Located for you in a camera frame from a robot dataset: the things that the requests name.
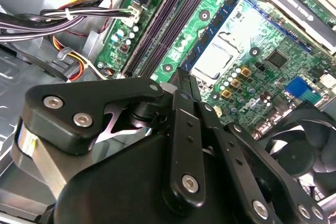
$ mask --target ram slot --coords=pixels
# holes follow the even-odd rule
[[[183,27],[189,21],[193,13],[196,11],[198,5],[202,0],[185,0],[175,18],[170,23],[164,35],[158,41],[156,48],[147,58],[143,68],[140,71],[140,76],[150,77],[156,70],[163,57],[173,45],[175,39],[178,37]]]
[[[143,57],[146,55],[152,41],[159,34],[162,26],[165,25],[167,19],[171,13],[175,10],[177,3],[180,0],[163,0],[158,7],[155,16],[147,25],[146,31],[142,36],[142,39],[138,42],[137,46],[132,52],[132,55],[128,58],[127,62],[123,66],[122,74],[132,76]]]

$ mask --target cable tie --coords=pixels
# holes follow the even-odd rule
[[[65,11],[65,16],[67,17],[67,19],[70,21],[73,20],[73,16],[71,15],[69,8],[65,8],[64,11]]]
[[[64,60],[65,57],[71,52],[73,52],[73,49],[71,47],[63,48],[60,52],[58,52],[57,59]]]

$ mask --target motherboard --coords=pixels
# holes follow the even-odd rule
[[[124,0],[96,66],[108,78],[197,78],[223,124],[262,136],[336,93],[336,0]]]

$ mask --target bolt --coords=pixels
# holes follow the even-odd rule
[[[102,62],[99,62],[98,64],[97,64],[97,68],[103,68],[104,67],[104,64],[102,63]]]
[[[85,113],[78,113],[73,117],[73,122],[83,128],[90,127],[93,123],[92,117]]]
[[[182,177],[182,184],[189,193],[195,194],[198,191],[198,182],[191,175],[188,174],[184,175]]]
[[[184,99],[186,99],[186,100],[189,99],[189,97],[188,97],[186,94],[184,94],[184,93],[181,93],[181,96],[182,96]]]
[[[150,87],[152,90],[154,90],[154,91],[159,90],[159,89],[157,88],[157,86],[155,86],[155,85],[153,85],[153,84],[150,84],[149,87]]]
[[[314,206],[311,207],[311,210],[313,211],[313,213],[317,216],[317,218],[323,220],[323,215],[322,213]]]
[[[235,128],[235,130],[238,132],[242,132],[241,128],[237,125],[234,125],[233,128]]]
[[[205,107],[207,110],[212,111],[212,107],[211,107],[209,104],[204,105],[204,107]]]
[[[46,107],[55,110],[62,108],[64,105],[62,99],[58,97],[46,97],[44,98],[43,103]]]
[[[303,205],[298,206],[300,213],[305,216],[307,219],[310,219],[310,213],[304,208]]]
[[[266,207],[260,201],[253,201],[252,203],[254,211],[264,220],[268,219],[268,211]]]

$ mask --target black fan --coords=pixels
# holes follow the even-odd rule
[[[293,178],[311,178],[326,197],[336,193],[336,123],[313,104],[303,102],[260,141]],[[286,145],[274,152],[279,141]]]

